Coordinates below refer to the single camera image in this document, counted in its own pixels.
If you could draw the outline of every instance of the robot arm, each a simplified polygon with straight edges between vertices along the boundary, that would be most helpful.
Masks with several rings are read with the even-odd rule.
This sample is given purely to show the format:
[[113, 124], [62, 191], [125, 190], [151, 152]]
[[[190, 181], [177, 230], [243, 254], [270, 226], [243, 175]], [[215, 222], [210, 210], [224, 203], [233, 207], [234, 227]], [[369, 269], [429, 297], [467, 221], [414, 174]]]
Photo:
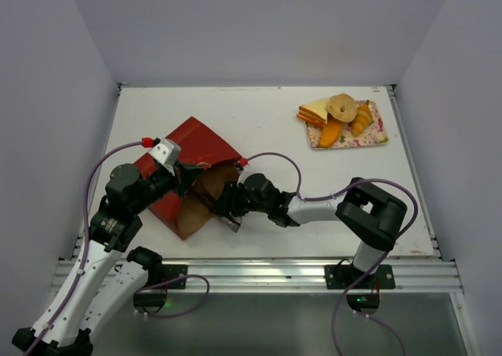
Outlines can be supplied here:
[[[77, 263], [44, 314], [31, 329], [16, 332], [13, 344], [22, 351], [42, 336], [31, 351], [32, 356], [90, 355], [89, 334], [91, 338], [95, 337], [106, 319], [147, 281], [144, 266], [132, 259], [125, 265], [125, 270], [96, 295], [108, 271], [120, 260], [141, 228], [139, 213], [170, 191], [185, 195], [204, 170], [179, 163], [180, 147], [169, 140], [158, 140], [148, 153], [157, 164], [157, 169], [149, 177], [143, 178], [133, 164], [120, 165], [111, 172], [111, 179], [105, 187], [106, 195], [90, 221], [85, 266], [80, 268], [82, 248]], [[80, 278], [75, 284], [77, 275]], [[50, 318], [57, 311], [60, 314], [50, 324]]]
[[[351, 183], [359, 180], [362, 179], [354, 178]], [[368, 204], [373, 206], [369, 213], [363, 209]], [[280, 191], [261, 173], [248, 176], [242, 183], [227, 182], [211, 208], [218, 216], [239, 217], [249, 211], [266, 213], [281, 227], [297, 227], [311, 221], [342, 221], [361, 239], [352, 262], [361, 273], [370, 270], [384, 253], [394, 248], [406, 210], [404, 202], [372, 183], [354, 187], [343, 197], [305, 201], [296, 193]]]

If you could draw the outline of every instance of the red connector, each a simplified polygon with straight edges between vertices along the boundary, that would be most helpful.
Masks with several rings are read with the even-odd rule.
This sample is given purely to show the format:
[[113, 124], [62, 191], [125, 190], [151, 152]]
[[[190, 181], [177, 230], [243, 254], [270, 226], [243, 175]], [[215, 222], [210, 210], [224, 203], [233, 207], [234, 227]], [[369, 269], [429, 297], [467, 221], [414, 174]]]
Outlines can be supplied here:
[[155, 145], [155, 140], [152, 138], [141, 138], [141, 145], [145, 148], [152, 148]]
[[248, 165], [248, 159], [247, 158], [241, 158], [238, 162], [237, 162], [242, 168], [244, 168], [246, 165]]

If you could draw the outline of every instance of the metal bracket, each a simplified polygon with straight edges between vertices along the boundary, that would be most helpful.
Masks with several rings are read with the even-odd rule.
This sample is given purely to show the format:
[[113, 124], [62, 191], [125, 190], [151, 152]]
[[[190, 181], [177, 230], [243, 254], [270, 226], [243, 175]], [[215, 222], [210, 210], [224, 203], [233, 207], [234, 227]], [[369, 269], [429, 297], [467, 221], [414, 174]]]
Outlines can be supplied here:
[[129, 83], [117, 82], [115, 84], [117, 85], [117, 98], [119, 98], [122, 93], [122, 89], [124, 86], [129, 85]]
[[[211, 289], [218, 293], [266, 293], [266, 294], [336, 294], [343, 289], [326, 289], [326, 265], [336, 266], [340, 259], [266, 259], [266, 260], [183, 260], [165, 259], [163, 266], [186, 265], [190, 274], [207, 276]], [[57, 291], [66, 280], [75, 262], [61, 261], [54, 275], [49, 291], [52, 302]], [[454, 262], [443, 262], [435, 258], [387, 259], [394, 271], [396, 289], [389, 294], [462, 293], [462, 283]], [[104, 288], [115, 278], [112, 269], [104, 279]], [[180, 294], [204, 293], [206, 284], [199, 279], [189, 279]]]
[[395, 89], [398, 85], [397, 84], [386, 84], [385, 88], [387, 89], [387, 94], [389, 95], [389, 98], [395, 98]]
[[[346, 289], [357, 278], [353, 275], [354, 268], [350, 264], [330, 264], [324, 266], [324, 279], [327, 289]], [[370, 275], [355, 289], [395, 289], [392, 266], [381, 264], [375, 274]]]
[[[188, 272], [188, 266], [186, 264], [163, 264], [162, 265], [162, 277], [164, 280], [172, 280], [178, 278], [179, 276], [186, 275]], [[167, 289], [185, 289], [187, 281], [180, 280], [176, 283], [169, 284]]]

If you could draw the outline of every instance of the white wall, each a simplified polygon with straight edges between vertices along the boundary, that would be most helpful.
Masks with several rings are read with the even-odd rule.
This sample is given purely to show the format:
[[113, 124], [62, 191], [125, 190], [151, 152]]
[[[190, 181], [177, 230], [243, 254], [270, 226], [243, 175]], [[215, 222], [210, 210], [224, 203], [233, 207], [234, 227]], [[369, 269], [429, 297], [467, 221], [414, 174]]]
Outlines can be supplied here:
[[75, 0], [133, 85], [391, 84], [444, 0]]
[[439, 246], [487, 355], [500, 354], [502, 316], [500, 15], [500, 0], [447, 0], [398, 84]]
[[73, 0], [0, 0], [0, 354], [41, 314], [82, 221], [116, 89]]

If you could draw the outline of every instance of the white tabletop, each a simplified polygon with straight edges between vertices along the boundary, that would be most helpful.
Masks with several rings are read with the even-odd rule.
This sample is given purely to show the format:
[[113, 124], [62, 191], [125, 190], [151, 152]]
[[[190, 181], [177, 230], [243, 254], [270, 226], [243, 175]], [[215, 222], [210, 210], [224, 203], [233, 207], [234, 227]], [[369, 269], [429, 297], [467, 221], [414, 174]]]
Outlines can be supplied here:
[[[307, 142], [304, 122], [295, 118], [301, 104], [347, 93], [356, 100], [374, 100], [389, 135], [382, 146], [314, 151]], [[243, 156], [262, 151], [287, 154], [302, 169], [302, 193], [328, 194], [346, 186], [352, 177], [385, 178], [417, 190], [406, 158], [398, 125], [384, 87], [260, 87], [260, 88], [125, 88], [122, 90], [107, 151], [143, 136], [165, 136], [195, 116], [223, 137]], [[104, 163], [91, 214], [109, 172], [123, 162], [134, 162], [145, 150], [130, 148]], [[273, 184], [294, 191], [296, 173], [276, 157], [253, 161]], [[385, 190], [409, 200], [393, 187]], [[143, 228], [129, 249], [143, 246], [166, 258], [260, 258], [353, 256], [359, 240], [341, 222], [317, 222], [280, 228], [264, 214], [250, 213], [234, 234], [210, 220], [186, 241], [179, 239], [149, 211], [141, 214]], [[431, 256], [433, 249], [422, 209], [416, 223], [396, 243], [392, 256]]]

